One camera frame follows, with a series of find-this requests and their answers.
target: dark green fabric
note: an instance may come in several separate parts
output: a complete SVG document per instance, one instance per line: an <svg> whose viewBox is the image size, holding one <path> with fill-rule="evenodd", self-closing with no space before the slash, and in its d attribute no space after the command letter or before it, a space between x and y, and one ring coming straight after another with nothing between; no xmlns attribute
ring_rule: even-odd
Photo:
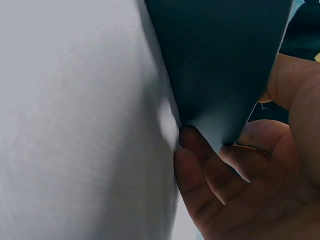
<svg viewBox="0 0 320 240"><path fill-rule="evenodd" d="M290 21L280 53L315 60L320 53L320 3L307 0ZM249 121L271 119L288 123L289 113L273 102L257 104Z"/></svg>
<svg viewBox="0 0 320 240"><path fill-rule="evenodd" d="M182 124L215 150L233 144L266 87L292 0L145 2Z"/></svg>

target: palm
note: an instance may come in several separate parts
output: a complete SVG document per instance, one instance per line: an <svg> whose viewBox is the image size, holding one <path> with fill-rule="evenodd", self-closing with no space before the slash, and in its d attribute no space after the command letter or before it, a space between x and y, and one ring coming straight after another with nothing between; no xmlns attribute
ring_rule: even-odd
<svg viewBox="0 0 320 240"><path fill-rule="evenodd" d="M175 174L186 207L205 240L299 239L303 226L319 216L317 191L289 127L270 120L250 124L258 130L239 141L263 152L234 145L220 158L194 127L181 132L184 148L175 154Z"/></svg>

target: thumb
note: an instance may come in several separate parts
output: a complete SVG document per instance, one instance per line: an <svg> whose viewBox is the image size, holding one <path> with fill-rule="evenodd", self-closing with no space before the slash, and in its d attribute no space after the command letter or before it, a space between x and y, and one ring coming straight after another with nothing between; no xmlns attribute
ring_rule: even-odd
<svg viewBox="0 0 320 240"><path fill-rule="evenodd" d="M319 83L319 76L318 62L278 54L265 93L269 100L290 110L294 98L298 96L298 91L303 88L312 88L315 82Z"/></svg>

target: white fabric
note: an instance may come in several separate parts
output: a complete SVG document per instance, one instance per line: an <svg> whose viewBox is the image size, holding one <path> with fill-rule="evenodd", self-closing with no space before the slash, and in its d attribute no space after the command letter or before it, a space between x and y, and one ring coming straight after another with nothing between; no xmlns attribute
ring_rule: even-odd
<svg viewBox="0 0 320 240"><path fill-rule="evenodd" d="M177 109L143 0L1 0L0 114L1 240L170 239Z"/></svg>

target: hand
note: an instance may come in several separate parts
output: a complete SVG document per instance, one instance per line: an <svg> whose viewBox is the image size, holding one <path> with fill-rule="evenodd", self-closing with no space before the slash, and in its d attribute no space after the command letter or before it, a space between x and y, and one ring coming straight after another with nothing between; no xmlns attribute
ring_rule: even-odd
<svg viewBox="0 0 320 240"><path fill-rule="evenodd" d="M289 110L289 125L247 123L238 140L247 146L216 154L197 129L181 130L184 203L205 240L318 240L320 64L279 54L261 101Z"/></svg>

